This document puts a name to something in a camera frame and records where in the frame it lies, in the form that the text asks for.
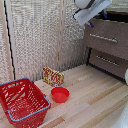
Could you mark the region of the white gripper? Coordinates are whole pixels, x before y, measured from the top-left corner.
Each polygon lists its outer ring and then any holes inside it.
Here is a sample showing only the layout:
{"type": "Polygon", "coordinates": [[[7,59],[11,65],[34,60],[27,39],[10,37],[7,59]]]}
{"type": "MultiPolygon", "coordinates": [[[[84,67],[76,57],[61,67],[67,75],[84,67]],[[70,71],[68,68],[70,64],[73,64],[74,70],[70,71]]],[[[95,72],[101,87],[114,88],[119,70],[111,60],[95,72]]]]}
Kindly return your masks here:
{"type": "MultiPolygon", "coordinates": [[[[79,8],[79,11],[74,14],[74,18],[78,21],[79,25],[82,26],[109,6],[112,0],[74,0],[74,3],[79,8]]],[[[91,28],[94,27],[91,22],[89,22],[89,25],[91,28]]]]}

